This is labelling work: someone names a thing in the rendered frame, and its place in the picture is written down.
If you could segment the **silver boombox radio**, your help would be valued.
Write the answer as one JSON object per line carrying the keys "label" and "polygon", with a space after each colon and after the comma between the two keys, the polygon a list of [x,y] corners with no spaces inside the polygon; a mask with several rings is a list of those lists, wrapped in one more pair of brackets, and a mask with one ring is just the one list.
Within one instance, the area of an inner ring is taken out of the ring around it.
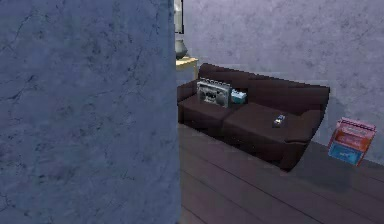
{"label": "silver boombox radio", "polygon": [[197,81],[197,96],[201,102],[228,108],[231,104],[230,84],[201,78]]}

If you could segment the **teal tissue box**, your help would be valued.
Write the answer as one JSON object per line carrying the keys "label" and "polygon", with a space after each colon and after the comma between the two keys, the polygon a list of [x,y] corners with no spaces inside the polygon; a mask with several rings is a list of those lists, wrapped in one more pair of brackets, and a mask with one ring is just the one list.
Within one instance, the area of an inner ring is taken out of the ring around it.
{"label": "teal tissue box", "polygon": [[245,92],[240,92],[235,89],[231,92],[231,99],[233,103],[236,104],[244,104],[247,98],[247,94]]}

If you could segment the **pale wooden side table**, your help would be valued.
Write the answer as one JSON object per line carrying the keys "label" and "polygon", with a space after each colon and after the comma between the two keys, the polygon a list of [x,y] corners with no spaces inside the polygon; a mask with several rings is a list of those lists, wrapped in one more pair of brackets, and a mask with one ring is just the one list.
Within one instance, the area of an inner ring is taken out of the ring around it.
{"label": "pale wooden side table", "polygon": [[198,78],[198,59],[193,57],[184,56],[183,58],[176,61],[176,69],[181,71],[188,67],[192,67],[194,69],[194,78]]}

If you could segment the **dark brown sofa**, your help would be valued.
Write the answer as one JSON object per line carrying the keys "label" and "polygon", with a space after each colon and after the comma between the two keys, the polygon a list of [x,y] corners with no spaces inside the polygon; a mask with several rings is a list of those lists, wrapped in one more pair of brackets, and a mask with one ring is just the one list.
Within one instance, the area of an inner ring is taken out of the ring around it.
{"label": "dark brown sofa", "polygon": [[[244,104],[228,108],[201,102],[195,80],[177,87],[178,122],[290,171],[317,132],[330,88],[204,63],[198,77],[245,92]],[[273,126],[283,114],[284,125]]]}

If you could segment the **grey vase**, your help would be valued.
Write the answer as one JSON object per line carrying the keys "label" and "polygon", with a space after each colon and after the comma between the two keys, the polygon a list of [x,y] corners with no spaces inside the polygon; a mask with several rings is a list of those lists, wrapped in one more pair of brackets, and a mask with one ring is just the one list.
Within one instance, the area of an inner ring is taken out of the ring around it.
{"label": "grey vase", "polygon": [[186,54],[188,50],[184,44],[184,41],[182,39],[175,41],[175,53],[176,53],[176,59],[180,60],[182,59]]}

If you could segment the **grey remote control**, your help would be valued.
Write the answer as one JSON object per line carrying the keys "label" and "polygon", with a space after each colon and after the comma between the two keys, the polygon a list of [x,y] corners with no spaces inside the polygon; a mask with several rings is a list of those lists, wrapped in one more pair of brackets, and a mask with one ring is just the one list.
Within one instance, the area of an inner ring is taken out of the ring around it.
{"label": "grey remote control", "polygon": [[277,116],[274,121],[273,121],[273,126],[275,128],[280,128],[284,125],[284,122],[285,122],[285,118],[286,116],[283,115],[283,114],[280,114],[279,116]]}

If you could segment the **black framed picture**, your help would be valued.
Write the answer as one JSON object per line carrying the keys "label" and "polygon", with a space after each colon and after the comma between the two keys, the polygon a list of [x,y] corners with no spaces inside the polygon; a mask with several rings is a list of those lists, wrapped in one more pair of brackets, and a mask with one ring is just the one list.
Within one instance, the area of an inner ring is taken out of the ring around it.
{"label": "black framed picture", "polygon": [[174,25],[176,33],[184,33],[183,0],[174,0]]}

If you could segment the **pink orange blue box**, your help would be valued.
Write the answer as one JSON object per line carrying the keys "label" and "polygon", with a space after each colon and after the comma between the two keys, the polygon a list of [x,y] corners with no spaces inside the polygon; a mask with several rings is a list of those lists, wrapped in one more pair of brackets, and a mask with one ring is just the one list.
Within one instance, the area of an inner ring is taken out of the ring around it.
{"label": "pink orange blue box", "polygon": [[359,166],[376,134],[376,126],[342,117],[328,144],[332,158]]}

